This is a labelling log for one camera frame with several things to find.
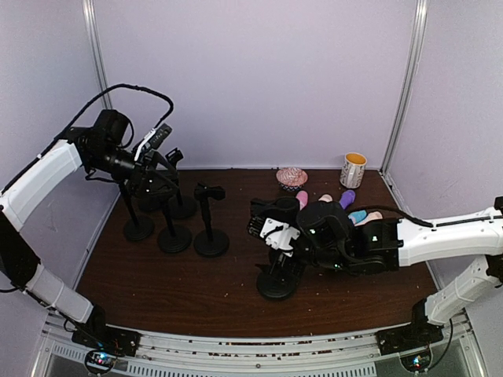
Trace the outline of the black blue-mic stand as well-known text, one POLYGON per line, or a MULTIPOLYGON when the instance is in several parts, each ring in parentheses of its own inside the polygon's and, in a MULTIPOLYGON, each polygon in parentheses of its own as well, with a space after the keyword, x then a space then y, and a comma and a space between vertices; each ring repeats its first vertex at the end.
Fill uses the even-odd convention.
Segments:
MULTIPOLYGON (((174 148, 169 151, 165 157, 170 165, 176 170, 178 162, 180 162, 184 156, 179 148, 174 148)), ((178 190, 176 197, 169 199, 169 206, 171 211, 171 217, 174 219, 187 219, 192 217, 197 211, 196 200, 190 196, 182 195, 181 190, 178 190)))

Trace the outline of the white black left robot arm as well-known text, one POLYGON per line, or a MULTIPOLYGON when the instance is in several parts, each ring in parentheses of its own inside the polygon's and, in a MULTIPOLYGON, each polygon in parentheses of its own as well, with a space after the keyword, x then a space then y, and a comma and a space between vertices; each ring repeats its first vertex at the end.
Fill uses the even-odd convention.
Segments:
POLYGON ((83 324, 83 337, 97 349, 108 347, 112 329, 100 322, 96 306, 50 272, 20 234, 39 204, 69 175, 83 168, 126 183, 138 198, 163 196, 178 189, 157 169, 176 170, 157 149, 170 136, 166 123, 155 126, 128 152, 122 144, 130 120, 116 110, 102 111, 90 127, 70 126, 34 162, 1 191, 1 272, 18 290, 48 308, 83 324))

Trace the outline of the black pink-mic stand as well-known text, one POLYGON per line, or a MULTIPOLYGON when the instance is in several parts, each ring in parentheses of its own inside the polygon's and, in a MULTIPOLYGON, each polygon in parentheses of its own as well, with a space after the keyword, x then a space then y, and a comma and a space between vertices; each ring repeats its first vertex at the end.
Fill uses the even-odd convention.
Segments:
POLYGON ((205 258, 217 258, 224 255, 229 250, 229 237, 222 230, 212 227, 209 199, 217 201, 225 199, 226 190, 222 186, 209 186, 198 182, 193 195, 200 205, 205 226, 205 230, 199 232, 193 241, 196 253, 205 258))

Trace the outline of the black glitter-mic stand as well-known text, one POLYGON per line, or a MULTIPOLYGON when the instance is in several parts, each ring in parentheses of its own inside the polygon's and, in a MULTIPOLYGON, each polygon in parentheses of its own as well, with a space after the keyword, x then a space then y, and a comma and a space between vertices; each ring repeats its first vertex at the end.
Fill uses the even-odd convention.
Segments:
POLYGON ((275 302, 291 298, 297 291, 306 264, 272 249, 268 258, 269 265, 256 265, 260 269, 256 279, 258 293, 264 299, 275 302))

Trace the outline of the beige pink microphone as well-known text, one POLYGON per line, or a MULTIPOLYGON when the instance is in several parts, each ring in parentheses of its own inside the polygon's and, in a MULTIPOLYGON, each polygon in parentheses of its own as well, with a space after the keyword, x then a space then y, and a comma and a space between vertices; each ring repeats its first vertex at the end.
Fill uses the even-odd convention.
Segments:
POLYGON ((362 221, 362 223, 367 223, 370 221, 375 221, 375 220, 380 220, 383 218, 383 215, 379 211, 374 211, 369 213, 365 219, 362 221))

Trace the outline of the blue-head microphone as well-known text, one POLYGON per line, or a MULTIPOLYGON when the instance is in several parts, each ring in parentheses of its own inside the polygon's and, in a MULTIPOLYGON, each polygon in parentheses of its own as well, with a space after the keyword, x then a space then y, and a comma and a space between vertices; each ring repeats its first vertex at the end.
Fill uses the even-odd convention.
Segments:
POLYGON ((367 217, 367 212, 365 210, 357 210, 349 213, 348 218, 352 221, 354 225, 363 221, 367 217))

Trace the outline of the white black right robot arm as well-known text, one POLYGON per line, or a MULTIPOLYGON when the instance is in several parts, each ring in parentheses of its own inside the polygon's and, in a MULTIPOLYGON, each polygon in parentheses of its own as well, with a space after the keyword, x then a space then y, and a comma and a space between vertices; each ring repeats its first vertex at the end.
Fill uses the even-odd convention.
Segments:
POLYGON ((294 197, 253 199, 247 231, 270 248, 257 290, 266 299, 291 297, 306 266, 373 275, 435 259, 474 256, 472 264, 441 291, 418 302, 403 329, 408 346, 420 346, 451 317, 491 288, 502 285, 502 207, 452 218, 397 218, 356 225, 337 202, 301 207, 294 197))

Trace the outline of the pale pink small microphone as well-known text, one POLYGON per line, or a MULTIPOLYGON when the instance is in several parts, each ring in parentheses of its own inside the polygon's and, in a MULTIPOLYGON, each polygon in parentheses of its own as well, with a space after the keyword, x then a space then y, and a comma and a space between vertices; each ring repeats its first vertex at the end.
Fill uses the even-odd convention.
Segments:
POLYGON ((324 201, 326 203, 330 203, 333 201, 333 198, 329 195, 329 194, 324 194, 323 196, 321 196, 319 199, 319 201, 324 201))

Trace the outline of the purple microphone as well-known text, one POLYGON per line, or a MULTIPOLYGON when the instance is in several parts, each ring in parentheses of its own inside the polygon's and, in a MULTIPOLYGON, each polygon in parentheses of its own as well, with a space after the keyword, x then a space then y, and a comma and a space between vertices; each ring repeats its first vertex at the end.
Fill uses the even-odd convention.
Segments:
POLYGON ((346 210, 355 201, 355 198, 355 191, 348 189, 341 194, 339 204, 344 210, 346 210))

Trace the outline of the black small-mic stand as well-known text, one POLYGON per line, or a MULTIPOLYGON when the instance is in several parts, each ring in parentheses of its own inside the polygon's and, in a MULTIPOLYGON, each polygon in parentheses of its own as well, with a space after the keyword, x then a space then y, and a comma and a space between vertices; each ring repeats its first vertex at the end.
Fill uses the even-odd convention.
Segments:
POLYGON ((177 254, 188 249, 192 242, 190 230, 173 222, 168 199, 160 201, 160 208, 166 222, 166 227, 160 231, 157 237, 160 250, 165 254, 177 254))

